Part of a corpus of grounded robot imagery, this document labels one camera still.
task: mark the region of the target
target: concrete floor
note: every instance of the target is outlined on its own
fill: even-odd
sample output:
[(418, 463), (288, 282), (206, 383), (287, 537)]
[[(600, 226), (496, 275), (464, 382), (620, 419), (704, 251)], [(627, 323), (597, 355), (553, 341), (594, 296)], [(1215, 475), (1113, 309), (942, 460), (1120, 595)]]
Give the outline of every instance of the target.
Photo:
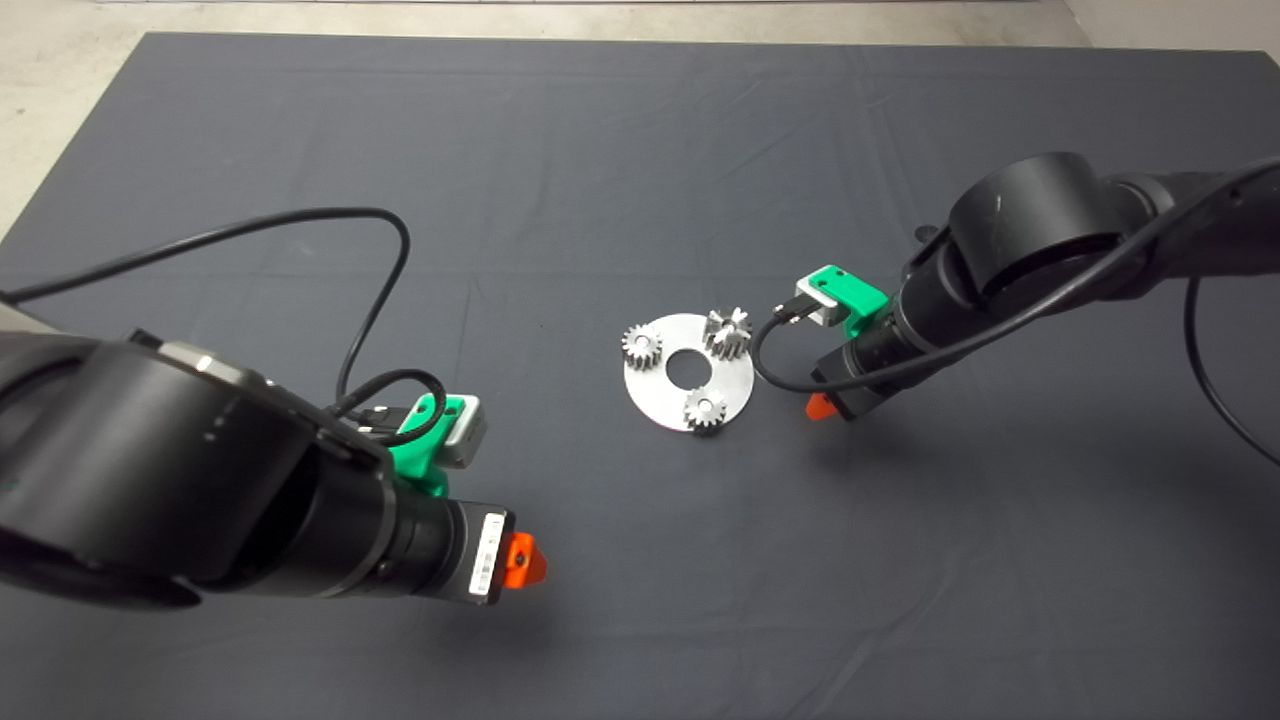
[(699, 5), (0, 0), (0, 234), (142, 33), (1265, 49), (1276, 0)]

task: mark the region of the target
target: circular plate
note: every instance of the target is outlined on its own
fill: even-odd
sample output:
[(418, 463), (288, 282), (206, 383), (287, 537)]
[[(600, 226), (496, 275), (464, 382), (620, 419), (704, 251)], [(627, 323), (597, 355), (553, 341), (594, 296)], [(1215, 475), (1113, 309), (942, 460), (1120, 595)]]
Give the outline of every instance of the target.
[(648, 324), (662, 336), (662, 359), (649, 370), (636, 370), (623, 363), (622, 375), (631, 401), (650, 420), (672, 430), (690, 432), (685, 423), (685, 398), (691, 391), (677, 387), (667, 377), (667, 361), (682, 350), (692, 350), (710, 364), (712, 379), (703, 387), (724, 395), (726, 423), (746, 407), (746, 401), (751, 398), (751, 387), (755, 384), (751, 357), (744, 352), (733, 360), (721, 360), (708, 352), (703, 343), (705, 315), (677, 313)]

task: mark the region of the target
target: center hole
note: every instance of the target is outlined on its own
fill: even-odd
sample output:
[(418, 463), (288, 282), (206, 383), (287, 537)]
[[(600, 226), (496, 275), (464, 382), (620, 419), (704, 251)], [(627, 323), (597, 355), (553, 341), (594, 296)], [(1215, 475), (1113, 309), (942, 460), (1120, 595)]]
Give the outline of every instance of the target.
[(694, 389), (712, 379), (712, 364), (701, 352), (681, 350), (667, 360), (667, 379), (682, 389)]

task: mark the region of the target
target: black cable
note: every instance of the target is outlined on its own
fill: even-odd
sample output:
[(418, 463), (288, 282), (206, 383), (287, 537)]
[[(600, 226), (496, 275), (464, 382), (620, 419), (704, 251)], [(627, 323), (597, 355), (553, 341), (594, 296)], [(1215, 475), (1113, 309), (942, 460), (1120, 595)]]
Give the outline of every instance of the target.
[(274, 215), (264, 215), (261, 218), (223, 225), (220, 228), (184, 237), (182, 240), (165, 242), (147, 250), (140, 250), (69, 275), (63, 275), (60, 278), (54, 278), (51, 281), (45, 281), (13, 292), (3, 293), (0, 297), (3, 297), (6, 302), (18, 305), (20, 302), (56, 295), (59, 292), (67, 292), (68, 290), (76, 290), (86, 284), (115, 277), (120, 273), (127, 273), (152, 263), (159, 263), (160, 260), (166, 260), (174, 255), (198, 250), (233, 237), (278, 228), (282, 225), (310, 223), (315, 220), (362, 218), (385, 220), (387, 223), (390, 223), (399, 234), (399, 252), (396, 255), (396, 263), (392, 265), (392, 270), (387, 275), (387, 281), (383, 283), (381, 290), (378, 291), (374, 304), (369, 307), (369, 313), (360, 323), (360, 328), (356, 331), (356, 337), (351, 341), (351, 347), (347, 348), (347, 355), (343, 357), (342, 365), (338, 369), (338, 383), (334, 391), (334, 398), (342, 400), (347, 395), (347, 384), (351, 382), (351, 369), (356, 364), (356, 356), (360, 355), (360, 350), (365, 345), (365, 338), (369, 337), (369, 331), (378, 320), (378, 315), (381, 313), (383, 305), (387, 304), (387, 297), (390, 296), (397, 281), (399, 281), (401, 273), (404, 270), (404, 264), (408, 261), (408, 225), (404, 224), (404, 220), (402, 220), (399, 215), (392, 213), (390, 210), (384, 210), (381, 208), (310, 208), (305, 210), (291, 210), (287, 213), (276, 213)]
[(1199, 300), (1199, 278), (1192, 278), (1187, 281), (1187, 299), (1183, 301), (1183, 340), (1187, 342), (1187, 360), (1192, 364), (1192, 373), (1196, 375), (1196, 383), (1201, 387), (1201, 392), (1204, 393), (1204, 398), (1208, 404), (1213, 406), (1213, 410), (1222, 418), (1222, 420), (1235, 430), (1235, 434), (1240, 436), (1240, 439), (1249, 443), (1249, 447), (1257, 450), (1260, 455), (1270, 460), (1271, 462), (1280, 465), (1280, 455), (1276, 455), (1271, 448), (1262, 445), (1244, 423), (1231, 413), (1231, 409), (1226, 406), (1222, 396), (1217, 393), (1217, 388), (1208, 379), (1208, 372), (1204, 369), (1204, 361), (1201, 360), (1199, 355), (1199, 341), (1196, 336), (1196, 302)]
[(1108, 273), (1128, 261), (1130, 258), (1158, 241), (1160, 237), (1171, 228), (1187, 220), (1192, 213), (1203, 209), (1213, 200), (1229, 195), (1240, 183), (1248, 182), (1276, 168), (1280, 168), (1280, 156), (1258, 160), (1236, 170), (1219, 176), (1212, 182), (1199, 188), (1187, 201), (1179, 202), (1169, 211), (1157, 215), (1156, 219), (1121, 241), (1120, 245), (1117, 245), (1111, 252), (1107, 252), (1097, 263), (1089, 265), (1087, 270), (1075, 275), (1053, 292), (1046, 295), (1043, 299), (1019, 311), (1007, 320), (992, 325), (991, 328), (954, 345), (948, 345), (932, 352), (925, 352), (924, 355), (904, 360), (902, 363), (888, 368), (873, 370), (865, 375), (858, 375), (836, 383), (814, 383), (792, 382), (774, 374), (764, 366), (762, 359), (760, 351), (764, 347), (764, 340), (771, 332), (773, 332), (774, 328), (791, 322), (801, 314), (797, 310), (792, 310), (786, 314), (776, 313), (751, 337), (750, 354), (751, 361), (755, 364), (755, 372), (759, 373), (760, 377), (768, 383), (792, 392), (840, 392), (845, 389), (888, 383), (916, 373), (936, 370), (1070, 302), (1076, 295), (1087, 290), (1091, 284), (1105, 278)]
[(379, 392), (387, 389), (394, 383), (401, 380), (417, 380), (426, 386), (431, 391), (431, 398), (435, 401), (435, 407), (431, 410), (431, 416), (426, 419), (425, 423), (413, 428), (407, 433), (397, 433), (393, 436), (383, 436), (371, 438), (374, 442), (383, 445), (385, 447), (396, 447), (398, 445), (404, 445), (407, 442), (413, 442), (415, 439), (431, 432), (431, 428), (440, 421), (440, 416), (444, 415), (444, 404), (448, 401), (448, 396), (444, 392), (444, 383), (439, 380), (431, 373), (426, 370), (419, 370), (415, 368), (402, 369), (402, 370), (389, 370), (380, 375), (374, 377), (365, 384), (351, 391), (346, 396), (338, 400), (334, 405), (329, 406), (329, 413), (335, 418), (343, 418), (357, 406), (367, 402), (371, 397)]

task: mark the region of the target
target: metal gear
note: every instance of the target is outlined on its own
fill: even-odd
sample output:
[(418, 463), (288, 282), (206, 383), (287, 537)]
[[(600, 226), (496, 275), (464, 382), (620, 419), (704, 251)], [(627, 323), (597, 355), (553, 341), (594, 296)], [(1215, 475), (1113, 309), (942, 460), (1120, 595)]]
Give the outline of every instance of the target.
[(751, 342), (751, 322), (746, 318), (746, 311), (735, 307), (732, 313), (708, 313), (703, 342), (707, 343), (707, 351), (721, 360), (741, 356)]
[(710, 434), (724, 424), (727, 409), (722, 392), (700, 387), (685, 398), (685, 421), (695, 433)]
[(662, 357), (662, 336), (652, 325), (631, 325), (622, 336), (622, 359), (636, 370), (649, 370)]

